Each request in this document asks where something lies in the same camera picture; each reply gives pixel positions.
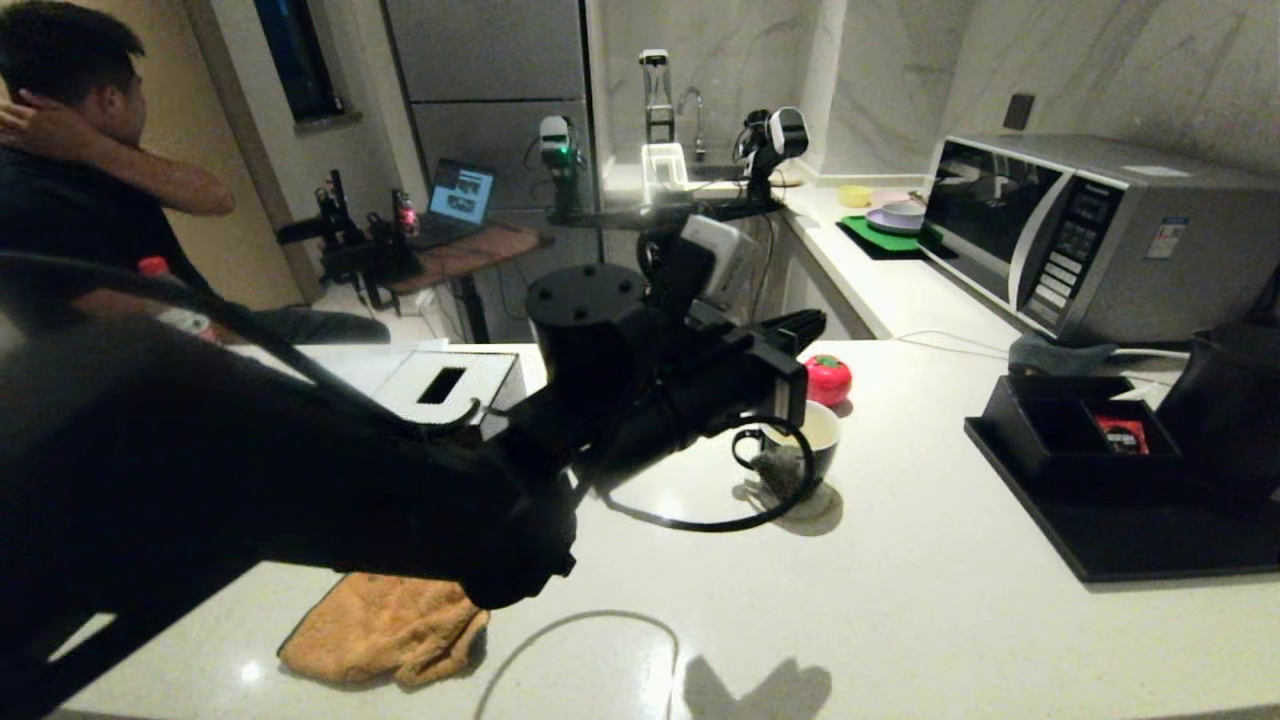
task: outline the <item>dark hair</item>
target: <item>dark hair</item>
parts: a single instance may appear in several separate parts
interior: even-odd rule
[[[146,55],[142,41],[106,13],[49,0],[0,9],[0,77],[13,96],[28,90],[74,105],[104,85],[128,92],[132,55]]]

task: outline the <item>red bottle cap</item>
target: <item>red bottle cap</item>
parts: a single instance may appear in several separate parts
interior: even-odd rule
[[[169,274],[169,261],[160,255],[152,255],[138,260],[138,272],[143,275]]]

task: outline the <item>orange towel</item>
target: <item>orange towel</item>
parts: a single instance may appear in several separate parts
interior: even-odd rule
[[[291,670],[329,683],[394,671],[407,688],[458,673],[489,611],[462,587],[353,573],[307,612],[276,653]]]

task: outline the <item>microwave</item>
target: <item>microwave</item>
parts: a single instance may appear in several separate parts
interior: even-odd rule
[[[1185,342],[1280,265],[1280,182],[1115,140],[950,136],[920,247],[1062,345]]]

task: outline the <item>man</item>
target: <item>man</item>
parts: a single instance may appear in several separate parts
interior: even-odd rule
[[[214,292],[174,237],[161,208],[225,215],[230,191],[207,170],[140,147],[147,120],[133,58],[142,42],[124,23],[47,0],[0,8],[0,250],[88,260],[127,270],[159,255],[183,283]],[[151,309],[68,275],[0,278],[13,319],[29,332],[84,315]],[[369,318],[307,310],[256,313],[292,343],[388,342]]]

